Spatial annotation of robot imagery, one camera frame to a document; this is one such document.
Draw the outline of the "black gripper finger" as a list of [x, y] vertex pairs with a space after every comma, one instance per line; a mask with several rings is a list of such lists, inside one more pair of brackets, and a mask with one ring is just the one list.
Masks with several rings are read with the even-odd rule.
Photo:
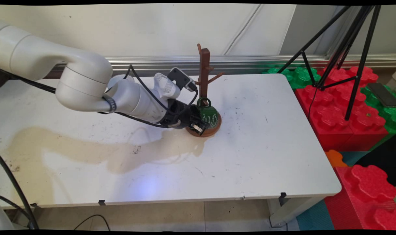
[[190, 130], [192, 130], [193, 133], [198, 134], [199, 136], [202, 136], [205, 130], [207, 130], [208, 128], [209, 123], [204, 122], [201, 119], [195, 119], [190, 124]]
[[198, 107], [192, 107], [192, 122], [205, 122]]

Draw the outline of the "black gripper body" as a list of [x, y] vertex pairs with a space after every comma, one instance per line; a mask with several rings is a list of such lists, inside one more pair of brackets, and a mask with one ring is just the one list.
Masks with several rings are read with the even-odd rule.
[[172, 126], [174, 129], [183, 129], [185, 127], [190, 128], [192, 122], [192, 107], [197, 105], [192, 104], [188, 106], [176, 99], [168, 99], [168, 109], [174, 113], [166, 112], [163, 117], [163, 125]]

